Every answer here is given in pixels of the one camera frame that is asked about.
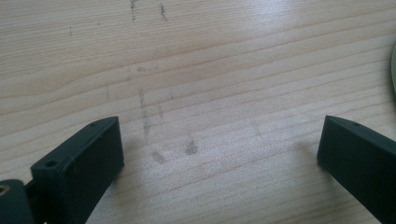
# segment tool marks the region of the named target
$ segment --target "screw hole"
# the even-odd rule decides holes
[[[0,196],[3,196],[9,191],[11,187],[9,185],[0,185]]]
[[[49,161],[49,162],[46,163],[46,166],[47,166],[47,167],[53,167],[53,166],[55,166],[57,163],[58,163],[58,162],[56,162],[56,161]]]

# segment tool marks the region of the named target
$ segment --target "small hole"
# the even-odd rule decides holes
[[[0,185],[0,196],[5,195],[9,189],[11,189],[9,185]]]
[[[52,166],[55,166],[56,163],[58,163],[58,162],[56,162],[56,161],[49,161],[49,162],[46,163],[46,166],[47,166],[47,167],[52,167]]]

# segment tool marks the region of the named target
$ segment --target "wood grain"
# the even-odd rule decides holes
[[[119,116],[88,223],[377,223],[316,153],[325,115],[396,139],[394,1],[0,1],[0,178]]]

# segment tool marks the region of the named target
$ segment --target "wooden table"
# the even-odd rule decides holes
[[[377,223],[316,153],[325,115],[396,139],[395,1],[0,2],[0,178],[119,116],[88,223]]]

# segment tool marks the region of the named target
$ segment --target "black bracket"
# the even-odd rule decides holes
[[[118,117],[90,123],[36,162],[26,186],[0,181],[0,223],[85,223],[123,165]]]
[[[396,223],[396,142],[359,123],[327,116],[318,164],[380,222]]]

